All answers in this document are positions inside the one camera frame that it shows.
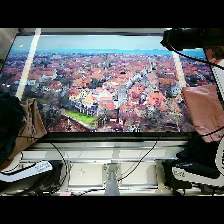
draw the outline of black border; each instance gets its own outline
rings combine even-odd
[[[11,51],[11,48],[15,42],[17,36],[33,36],[35,32],[28,33],[17,33],[11,47],[6,56],[7,57]],[[162,33],[135,33],[135,32],[41,32],[41,35],[121,35],[121,36],[163,36]],[[60,143],[68,143],[68,142],[123,142],[123,141],[153,141],[163,140],[163,141],[186,141],[191,139],[196,132],[48,132],[43,138],[38,140],[39,143],[47,143],[47,142],[60,142]]]

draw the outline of brown paper bag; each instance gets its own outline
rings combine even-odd
[[[213,84],[184,87],[182,95],[190,112],[195,130],[206,135],[224,126],[224,111],[218,99],[216,86]],[[203,137],[205,142],[221,140],[224,129]]]
[[[24,122],[20,128],[18,136],[25,137],[17,137],[15,142],[15,147],[13,148],[12,154],[0,165],[0,170],[8,167],[13,158],[20,153],[21,151],[28,148],[30,145],[35,143],[38,139],[47,134],[45,127],[42,123],[40,113],[37,107],[37,102],[35,99],[28,99],[24,104],[21,104],[21,107],[24,112]]]

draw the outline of flat screen monitor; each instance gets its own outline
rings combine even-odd
[[[191,133],[181,89],[215,79],[208,65],[168,51],[162,38],[17,36],[0,86],[22,101],[36,98],[49,133]],[[184,53],[206,59],[203,49]]]

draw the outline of television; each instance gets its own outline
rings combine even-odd
[[[210,66],[177,56],[161,40],[147,34],[19,35],[0,87],[22,101],[36,98],[51,136],[183,136],[194,127],[181,89],[216,82]],[[183,52],[206,59],[203,49]]]

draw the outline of black television frame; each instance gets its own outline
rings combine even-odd
[[[5,62],[11,51],[11,48],[16,40],[17,36],[34,36],[35,32],[27,33],[17,33],[8,54],[5,58]],[[131,33],[131,32],[42,32],[41,35],[120,35],[120,36],[163,36],[162,33]],[[38,140],[40,143],[47,142],[58,142],[58,143],[68,143],[68,142],[142,142],[142,141],[187,141],[193,136],[197,135],[197,132],[48,132],[43,138]]]

